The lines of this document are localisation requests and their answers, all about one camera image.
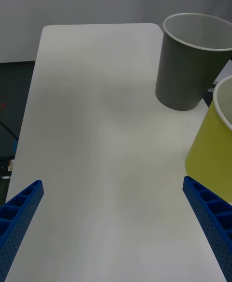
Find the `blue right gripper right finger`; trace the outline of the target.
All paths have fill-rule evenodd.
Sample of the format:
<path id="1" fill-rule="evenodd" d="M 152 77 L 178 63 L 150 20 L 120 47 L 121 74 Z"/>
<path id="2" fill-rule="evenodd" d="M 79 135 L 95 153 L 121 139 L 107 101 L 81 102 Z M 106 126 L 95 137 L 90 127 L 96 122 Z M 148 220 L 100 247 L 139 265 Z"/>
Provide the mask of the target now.
<path id="1" fill-rule="evenodd" d="M 189 176 L 182 188 L 226 281 L 232 281 L 232 206 Z"/>

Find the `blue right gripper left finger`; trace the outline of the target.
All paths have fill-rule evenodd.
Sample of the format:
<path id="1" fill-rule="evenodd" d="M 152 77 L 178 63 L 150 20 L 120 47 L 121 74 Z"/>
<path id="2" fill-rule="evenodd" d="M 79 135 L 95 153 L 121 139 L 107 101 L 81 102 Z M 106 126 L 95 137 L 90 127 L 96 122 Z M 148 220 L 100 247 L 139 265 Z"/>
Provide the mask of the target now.
<path id="1" fill-rule="evenodd" d="M 44 195 L 37 180 L 0 208 L 0 281 L 5 281 L 30 222 Z"/>

